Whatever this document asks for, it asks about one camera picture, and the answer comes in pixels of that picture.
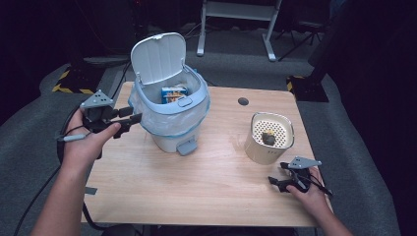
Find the gray carpet floor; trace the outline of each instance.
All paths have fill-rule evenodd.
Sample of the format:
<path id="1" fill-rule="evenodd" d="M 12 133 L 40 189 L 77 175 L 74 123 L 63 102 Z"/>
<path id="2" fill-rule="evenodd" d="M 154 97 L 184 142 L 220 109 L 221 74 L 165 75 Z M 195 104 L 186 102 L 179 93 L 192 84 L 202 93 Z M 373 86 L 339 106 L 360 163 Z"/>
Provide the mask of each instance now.
<path id="1" fill-rule="evenodd" d="M 261 33 L 237 29 L 208 33 L 205 55 L 198 57 L 198 38 L 187 38 L 186 64 L 198 70 L 210 86 L 287 90 L 290 75 L 308 76 L 313 70 L 307 60 L 317 46 L 305 44 L 281 62 L 267 58 Z M 292 47 L 289 33 L 279 40 L 272 35 L 277 56 Z M 296 40 L 304 36 L 295 33 Z M 119 60 L 90 58 L 89 60 Z M 25 106 L 0 127 L 0 235 L 13 235 L 34 195 L 59 165 L 54 137 L 71 109 L 87 94 L 52 92 L 68 65 L 51 72 L 39 85 L 41 97 Z M 108 68 L 98 85 L 108 95 L 116 92 L 124 66 Z M 123 81 L 134 79 L 132 68 Z M 395 210 L 387 187 L 362 139 L 349 121 L 340 102 L 337 86 L 325 76 L 323 87 L 329 102 L 298 101 L 316 159 L 327 185 L 334 191 L 335 214 L 354 235 L 399 235 Z M 22 223 L 19 235 L 29 235 L 49 192 L 50 183 Z M 314 235 L 311 228 L 300 235 Z M 100 235 L 83 225 L 82 235 Z"/>

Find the trash can lid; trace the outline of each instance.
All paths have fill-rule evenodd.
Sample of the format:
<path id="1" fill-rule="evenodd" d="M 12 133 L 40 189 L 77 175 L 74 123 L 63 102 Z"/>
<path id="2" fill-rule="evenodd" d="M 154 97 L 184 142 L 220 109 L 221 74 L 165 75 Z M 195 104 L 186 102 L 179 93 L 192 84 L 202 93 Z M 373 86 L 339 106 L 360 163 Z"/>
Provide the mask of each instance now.
<path id="1" fill-rule="evenodd" d="M 186 43 L 177 32 L 161 33 L 138 42 L 132 49 L 132 67 L 143 85 L 167 80 L 185 65 Z"/>

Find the beige basket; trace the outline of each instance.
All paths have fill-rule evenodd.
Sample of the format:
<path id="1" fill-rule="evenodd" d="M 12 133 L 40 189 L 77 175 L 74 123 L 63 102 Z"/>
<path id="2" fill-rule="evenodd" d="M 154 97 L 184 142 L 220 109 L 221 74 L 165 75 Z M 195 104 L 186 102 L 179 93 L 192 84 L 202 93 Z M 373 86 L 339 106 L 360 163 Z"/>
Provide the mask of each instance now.
<path id="1" fill-rule="evenodd" d="M 264 132 L 273 132 L 273 146 L 264 144 Z M 254 114 L 251 131 L 245 142 L 245 152 L 249 158 L 259 164 L 273 164 L 293 144 L 294 130 L 286 117 L 266 112 Z"/>

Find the human hand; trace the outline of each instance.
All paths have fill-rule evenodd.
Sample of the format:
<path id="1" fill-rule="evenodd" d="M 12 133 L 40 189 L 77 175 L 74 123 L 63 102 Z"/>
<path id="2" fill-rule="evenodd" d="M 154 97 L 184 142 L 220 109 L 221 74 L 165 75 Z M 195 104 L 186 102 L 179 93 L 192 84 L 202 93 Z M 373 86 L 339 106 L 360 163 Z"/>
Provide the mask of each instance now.
<path id="1" fill-rule="evenodd" d="M 83 126 L 83 112 L 78 109 L 71 118 L 67 131 Z M 119 123 L 114 123 L 98 134 L 91 133 L 84 139 L 67 142 L 64 146 L 62 169 L 76 172 L 86 172 L 101 153 L 104 144 L 120 129 Z M 68 136 L 88 134 L 89 130 L 80 127 L 71 131 Z"/>
<path id="2" fill-rule="evenodd" d="M 319 170 L 315 167 L 309 168 L 310 174 L 322 183 Z M 307 193 L 299 191 L 295 186 L 288 185 L 286 189 L 303 205 L 304 209 L 311 215 L 320 215 L 331 212 L 326 201 L 325 193 L 316 185 L 311 184 Z"/>

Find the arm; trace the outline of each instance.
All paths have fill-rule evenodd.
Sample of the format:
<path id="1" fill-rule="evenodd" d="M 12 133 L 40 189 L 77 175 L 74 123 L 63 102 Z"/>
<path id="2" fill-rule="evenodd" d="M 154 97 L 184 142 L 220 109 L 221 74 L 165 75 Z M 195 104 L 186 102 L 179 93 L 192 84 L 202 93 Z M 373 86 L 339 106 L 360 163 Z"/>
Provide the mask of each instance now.
<path id="1" fill-rule="evenodd" d="M 321 181 L 319 170 L 310 168 L 311 174 Z M 328 207 L 325 194 L 315 185 L 310 186 L 307 193 L 300 192 L 294 186 L 288 185 L 287 190 L 298 199 L 306 211 L 312 215 L 322 227 L 327 236 L 352 235 L 352 233 L 343 225 L 343 223 L 333 214 Z"/>
<path id="2" fill-rule="evenodd" d="M 83 113 L 79 109 L 71 119 L 68 130 L 83 125 L 82 119 Z M 87 171 L 105 142 L 119 129 L 120 124 L 114 123 L 99 134 L 89 134 L 83 140 L 65 144 L 61 170 L 31 235 L 80 235 Z M 88 132 L 80 128 L 69 135 Z"/>

